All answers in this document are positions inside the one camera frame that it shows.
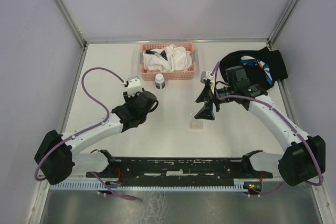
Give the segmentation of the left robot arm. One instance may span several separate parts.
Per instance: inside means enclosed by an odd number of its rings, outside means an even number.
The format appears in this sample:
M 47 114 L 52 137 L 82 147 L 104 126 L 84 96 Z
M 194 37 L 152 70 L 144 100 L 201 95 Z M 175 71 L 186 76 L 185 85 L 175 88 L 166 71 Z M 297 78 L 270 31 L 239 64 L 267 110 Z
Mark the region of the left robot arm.
M 37 170 L 43 173 L 44 179 L 51 185 L 59 184 L 70 175 L 80 173 L 98 172 L 105 177 L 112 176 L 116 171 L 116 164 L 108 152 L 89 154 L 83 150 L 109 136 L 138 127 L 158 105 L 156 96 L 143 90 L 126 98 L 123 105 L 112 109 L 102 121 L 78 131 L 48 132 L 34 157 Z

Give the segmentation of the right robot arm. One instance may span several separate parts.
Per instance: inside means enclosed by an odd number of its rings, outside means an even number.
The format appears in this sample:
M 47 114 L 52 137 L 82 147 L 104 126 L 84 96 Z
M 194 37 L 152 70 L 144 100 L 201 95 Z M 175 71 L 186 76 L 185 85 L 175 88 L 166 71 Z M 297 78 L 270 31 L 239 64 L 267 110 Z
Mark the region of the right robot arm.
M 226 70 L 228 83 L 221 89 L 216 87 L 219 67 L 204 71 L 200 82 L 204 84 L 196 99 L 203 107 L 194 118 L 214 120 L 214 112 L 223 103 L 236 102 L 254 115 L 272 133 L 283 149 L 283 154 L 253 151 L 244 156 L 241 172 L 254 177 L 260 172 L 278 174 L 290 186 L 303 182 L 321 186 L 326 170 L 325 141 L 320 136 L 310 136 L 275 106 L 267 91 L 259 84 L 251 84 L 242 66 Z

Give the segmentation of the black garment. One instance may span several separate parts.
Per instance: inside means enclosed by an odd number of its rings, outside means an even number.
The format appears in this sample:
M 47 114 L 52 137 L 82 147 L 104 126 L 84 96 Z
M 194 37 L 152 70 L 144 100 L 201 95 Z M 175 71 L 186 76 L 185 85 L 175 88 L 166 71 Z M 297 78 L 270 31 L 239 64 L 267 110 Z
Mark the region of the black garment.
M 243 66 L 251 84 L 259 84 L 265 90 L 272 88 L 276 81 L 288 78 L 286 65 L 279 50 L 239 50 L 229 53 L 219 64 L 222 78 L 227 82 L 226 69 Z

